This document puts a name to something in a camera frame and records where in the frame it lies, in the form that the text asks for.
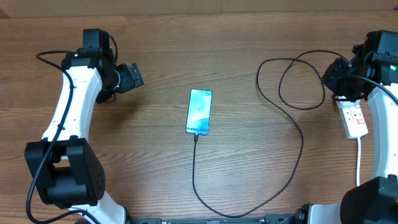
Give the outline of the Samsung Galaxy smartphone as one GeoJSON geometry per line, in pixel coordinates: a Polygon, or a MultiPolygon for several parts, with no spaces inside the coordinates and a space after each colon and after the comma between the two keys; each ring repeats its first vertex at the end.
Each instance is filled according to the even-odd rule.
{"type": "Polygon", "coordinates": [[[187,133],[197,135],[209,133],[212,96],[211,90],[191,90],[185,128],[187,133]]]}

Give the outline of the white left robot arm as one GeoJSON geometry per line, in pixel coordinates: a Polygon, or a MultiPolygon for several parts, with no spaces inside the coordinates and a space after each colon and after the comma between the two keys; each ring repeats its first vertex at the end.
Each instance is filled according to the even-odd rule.
{"type": "Polygon", "coordinates": [[[24,152],[32,174],[25,205],[31,222],[39,223],[31,208],[38,192],[43,203],[66,211],[47,223],[73,214],[88,223],[134,223],[127,208],[107,193],[103,166],[88,140],[94,105],[143,84],[136,65],[117,61],[117,47],[88,44],[66,51],[61,65],[54,65],[63,73],[55,113],[42,139],[27,143],[24,152]]]}

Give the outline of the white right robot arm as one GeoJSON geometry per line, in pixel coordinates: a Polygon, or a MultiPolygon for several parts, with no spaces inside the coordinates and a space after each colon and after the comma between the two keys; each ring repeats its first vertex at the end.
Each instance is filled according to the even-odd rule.
{"type": "Polygon", "coordinates": [[[374,126],[371,180],[340,203],[311,205],[307,223],[397,223],[397,57],[370,52],[344,75],[324,76],[338,96],[364,93],[374,126]]]}

